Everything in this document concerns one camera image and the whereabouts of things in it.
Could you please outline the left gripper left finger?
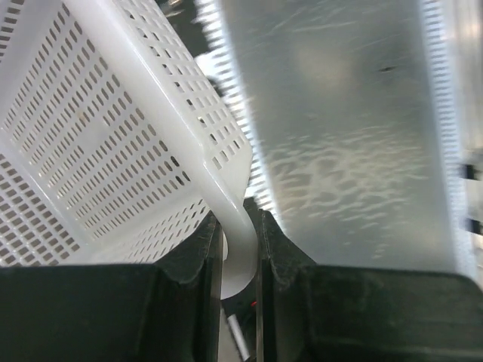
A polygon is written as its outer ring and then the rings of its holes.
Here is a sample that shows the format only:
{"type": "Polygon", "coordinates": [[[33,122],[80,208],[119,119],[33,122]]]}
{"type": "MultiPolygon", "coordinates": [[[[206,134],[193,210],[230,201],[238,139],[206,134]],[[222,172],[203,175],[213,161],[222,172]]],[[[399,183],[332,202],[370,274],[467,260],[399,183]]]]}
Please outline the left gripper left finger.
{"type": "Polygon", "coordinates": [[[213,215],[154,263],[1,270],[3,361],[216,361],[223,237],[213,215]]]}

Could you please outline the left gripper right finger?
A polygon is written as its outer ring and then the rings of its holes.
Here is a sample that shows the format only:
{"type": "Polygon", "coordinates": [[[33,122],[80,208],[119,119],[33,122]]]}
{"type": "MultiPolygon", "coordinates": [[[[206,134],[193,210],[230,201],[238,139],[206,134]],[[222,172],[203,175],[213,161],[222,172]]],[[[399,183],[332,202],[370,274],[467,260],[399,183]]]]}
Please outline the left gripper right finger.
{"type": "Polygon", "coordinates": [[[462,275],[319,265],[272,214],[258,237],[260,361],[480,361],[482,291],[462,275]]]}

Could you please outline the blue perforated basket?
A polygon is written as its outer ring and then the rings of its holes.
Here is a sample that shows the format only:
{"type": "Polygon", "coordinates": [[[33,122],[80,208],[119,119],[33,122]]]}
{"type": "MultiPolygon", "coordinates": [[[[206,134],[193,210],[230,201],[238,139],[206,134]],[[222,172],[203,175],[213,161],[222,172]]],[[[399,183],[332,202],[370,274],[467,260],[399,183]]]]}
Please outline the blue perforated basket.
{"type": "Polygon", "coordinates": [[[1,264],[155,262],[208,213],[257,269],[252,149],[153,1],[1,3],[1,264]]]}

